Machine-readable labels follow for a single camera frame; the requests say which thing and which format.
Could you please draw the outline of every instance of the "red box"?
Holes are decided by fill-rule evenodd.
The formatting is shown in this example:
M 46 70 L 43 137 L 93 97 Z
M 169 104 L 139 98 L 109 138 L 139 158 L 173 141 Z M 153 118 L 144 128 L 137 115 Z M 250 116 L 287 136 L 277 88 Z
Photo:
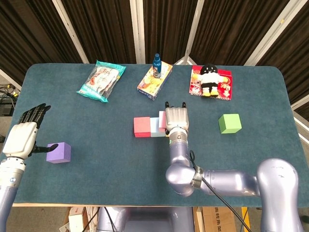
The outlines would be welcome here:
M 135 137 L 150 137 L 150 117 L 134 118 L 134 135 Z

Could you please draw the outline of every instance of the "black wire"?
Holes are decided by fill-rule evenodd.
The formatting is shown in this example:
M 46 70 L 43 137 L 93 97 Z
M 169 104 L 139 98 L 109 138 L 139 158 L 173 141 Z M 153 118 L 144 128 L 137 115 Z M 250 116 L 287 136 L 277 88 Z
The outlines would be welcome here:
M 195 165 L 195 154 L 194 152 L 191 150 L 190 151 L 190 161 L 193 164 L 193 168 L 196 169 L 196 165 Z M 250 228 L 246 225 L 246 223 L 243 221 L 243 219 L 241 218 L 241 216 L 239 216 L 239 214 L 235 211 L 235 209 L 233 209 L 229 203 L 227 203 L 212 187 L 211 185 L 204 179 L 202 178 L 202 181 L 204 182 L 204 184 L 213 192 L 214 195 L 216 195 L 217 198 L 219 198 L 232 212 L 233 214 L 239 219 L 239 221 L 243 224 L 243 226 L 248 230 L 248 232 L 252 232 L 250 230 Z
M 246 210 L 245 215 L 243 216 L 243 220 L 246 219 L 247 213 L 248 213 L 248 208 L 247 208 L 247 210 Z
M 107 210 L 106 207 L 104 207 L 104 209 L 105 209 L 105 211 L 106 211 L 106 213 L 107 213 L 108 218 L 110 219 L 110 223 L 111 223 L 111 225 L 112 225 L 112 231 L 115 232 L 115 230 L 117 230 L 117 229 L 116 229 L 116 227 L 115 227 L 115 225 L 114 225 L 114 223 L 113 223 L 113 221 L 112 221 L 111 215 L 110 215 L 110 213 L 108 212 L 108 210 Z
M 85 226 L 85 228 L 83 229 L 82 232 L 85 232 L 87 229 L 87 226 L 89 226 L 89 224 L 91 223 L 91 221 L 95 218 L 95 216 L 98 214 L 98 210 L 96 211 L 96 213 L 92 216 L 92 218 L 88 221 L 87 225 Z

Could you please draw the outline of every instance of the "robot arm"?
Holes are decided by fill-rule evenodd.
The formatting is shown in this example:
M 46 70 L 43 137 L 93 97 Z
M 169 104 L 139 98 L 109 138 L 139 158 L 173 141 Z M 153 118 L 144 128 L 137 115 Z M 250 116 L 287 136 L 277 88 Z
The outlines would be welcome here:
M 7 159 L 0 163 L 0 232 L 5 232 L 6 221 L 13 205 L 19 183 L 25 171 L 24 160 L 32 153 L 49 152 L 57 148 L 35 145 L 37 131 L 50 106 L 41 104 L 22 114 L 11 129 L 3 148 Z
M 302 232 L 297 212 L 298 176 L 295 168 L 282 159 L 267 159 L 260 163 L 257 176 L 238 170 L 207 170 L 190 167 L 188 152 L 188 114 L 182 108 L 170 108 L 166 103 L 166 124 L 169 133 L 171 165 L 166 180 L 176 193 L 190 196 L 194 189 L 208 195 L 260 196 L 262 200 L 262 232 Z

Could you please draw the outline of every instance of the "plastic bag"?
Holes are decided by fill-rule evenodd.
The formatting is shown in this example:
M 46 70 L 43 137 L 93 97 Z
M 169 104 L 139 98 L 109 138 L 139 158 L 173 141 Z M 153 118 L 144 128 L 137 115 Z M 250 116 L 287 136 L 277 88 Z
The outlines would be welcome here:
M 118 64 L 97 60 L 96 66 L 77 93 L 94 100 L 108 102 L 107 98 L 125 69 Z

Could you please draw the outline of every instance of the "table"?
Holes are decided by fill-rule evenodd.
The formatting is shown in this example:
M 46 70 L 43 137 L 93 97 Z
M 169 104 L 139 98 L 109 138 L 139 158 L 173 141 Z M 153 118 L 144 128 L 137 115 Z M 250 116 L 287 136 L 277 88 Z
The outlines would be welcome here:
M 29 68 L 12 125 L 40 103 L 52 108 L 38 131 L 37 145 L 66 142 L 71 162 L 52 164 L 45 154 L 26 160 L 15 205 L 222 205 L 196 190 L 177 195 L 165 180 L 167 138 L 135 138 L 133 117 L 158 117 L 164 102 L 187 103 L 189 148 L 204 169 L 241 169 L 255 175 L 270 157 L 287 160 L 298 171 L 298 205 L 308 207 L 309 170 L 293 120 L 282 74 L 274 67 L 218 66 L 232 71 L 231 101 L 202 99 L 188 93 L 191 66 L 176 65 L 155 101 L 137 92 L 150 65 L 126 65 L 109 103 L 76 93 L 93 64 L 36 64 Z M 242 130 L 220 134 L 218 118 L 238 113 Z M 225 197 L 232 206 L 261 206 L 257 197 Z

